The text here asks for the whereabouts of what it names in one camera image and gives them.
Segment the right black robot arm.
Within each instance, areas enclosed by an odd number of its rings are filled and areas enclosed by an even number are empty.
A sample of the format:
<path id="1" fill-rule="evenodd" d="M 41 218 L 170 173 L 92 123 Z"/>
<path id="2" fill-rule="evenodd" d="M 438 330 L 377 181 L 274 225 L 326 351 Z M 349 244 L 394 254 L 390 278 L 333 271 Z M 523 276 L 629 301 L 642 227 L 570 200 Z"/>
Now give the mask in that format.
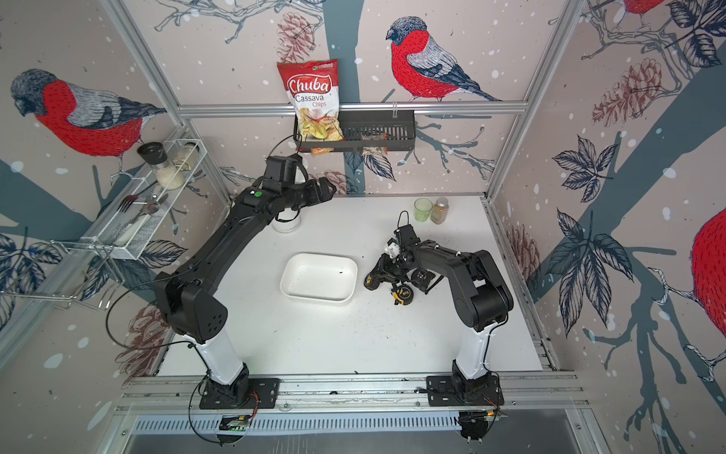
<path id="1" fill-rule="evenodd" d="M 491 337 L 513 310 L 512 294 L 490 252 L 455 251 L 433 240 L 404 246 L 391 239 L 363 284 L 369 291 L 391 284 L 395 304 L 406 306 L 416 289 L 427 294 L 442 281 L 448 282 L 466 327 L 453 361 L 452 384 L 461 397 L 471 399 L 492 383 L 493 371 L 486 364 Z"/>

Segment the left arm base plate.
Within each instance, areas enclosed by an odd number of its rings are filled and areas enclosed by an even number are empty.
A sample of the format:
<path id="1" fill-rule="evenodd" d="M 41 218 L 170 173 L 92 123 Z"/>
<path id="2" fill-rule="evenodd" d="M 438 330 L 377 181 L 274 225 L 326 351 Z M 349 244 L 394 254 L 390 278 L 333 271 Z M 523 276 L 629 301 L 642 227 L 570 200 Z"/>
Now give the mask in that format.
<path id="1" fill-rule="evenodd" d="M 249 378 L 248 376 L 240 378 L 231 385 L 221 385 L 209 380 L 202 391 L 200 409 L 273 409 L 280 384 L 280 378 Z"/>

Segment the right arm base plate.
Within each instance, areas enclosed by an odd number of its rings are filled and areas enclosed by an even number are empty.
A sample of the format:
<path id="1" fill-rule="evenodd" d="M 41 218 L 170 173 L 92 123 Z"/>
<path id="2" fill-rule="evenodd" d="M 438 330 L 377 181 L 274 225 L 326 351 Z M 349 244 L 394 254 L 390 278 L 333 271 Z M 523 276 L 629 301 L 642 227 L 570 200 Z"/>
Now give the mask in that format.
<path id="1" fill-rule="evenodd" d="M 505 403 L 499 376 L 494 373 L 472 380 L 455 374 L 427 376 L 423 389 L 431 407 L 501 407 Z"/>

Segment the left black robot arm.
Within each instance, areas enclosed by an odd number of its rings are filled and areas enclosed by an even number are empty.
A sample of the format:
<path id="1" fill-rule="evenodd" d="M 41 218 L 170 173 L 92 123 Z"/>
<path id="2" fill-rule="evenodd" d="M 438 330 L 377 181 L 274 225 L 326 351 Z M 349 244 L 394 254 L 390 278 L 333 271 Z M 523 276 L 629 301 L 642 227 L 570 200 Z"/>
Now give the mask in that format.
<path id="1" fill-rule="evenodd" d="M 246 246 L 278 215 L 329 202 L 336 192 L 325 177 L 305 183 L 261 178 L 238 194 L 227 219 L 196 255 L 172 274 L 162 272 L 153 283 L 163 320 L 194 345 L 217 385 L 234 387 L 247 375 L 225 328 L 228 309 L 215 298 L 219 284 Z"/>

